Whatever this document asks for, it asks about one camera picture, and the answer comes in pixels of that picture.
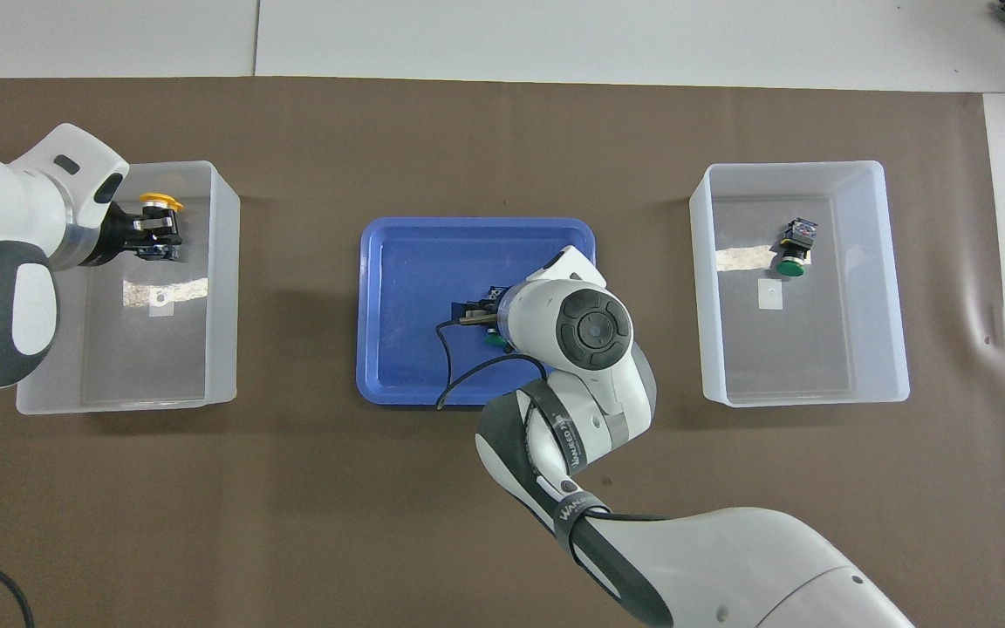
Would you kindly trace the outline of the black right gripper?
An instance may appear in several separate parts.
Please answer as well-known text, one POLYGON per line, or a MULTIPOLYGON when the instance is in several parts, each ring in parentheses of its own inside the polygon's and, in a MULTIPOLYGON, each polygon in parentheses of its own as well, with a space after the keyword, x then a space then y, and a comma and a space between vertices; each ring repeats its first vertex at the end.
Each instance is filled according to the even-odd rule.
POLYGON ((478 301, 452 302, 451 319, 462 326, 481 326, 490 337, 500 337, 498 310, 500 297, 485 297, 478 301))

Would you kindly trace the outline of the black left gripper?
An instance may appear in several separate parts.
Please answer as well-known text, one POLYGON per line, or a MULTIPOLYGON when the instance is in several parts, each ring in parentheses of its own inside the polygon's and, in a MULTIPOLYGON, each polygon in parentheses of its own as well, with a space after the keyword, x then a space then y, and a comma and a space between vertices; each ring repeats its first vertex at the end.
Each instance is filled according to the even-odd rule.
POLYGON ((181 245, 182 237, 176 214, 131 215, 115 201, 109 204, 100 223, 92 253, 84 259, 85 267, 110 263, 124 251, 133 250, 139 239, 143 245, 181 245))

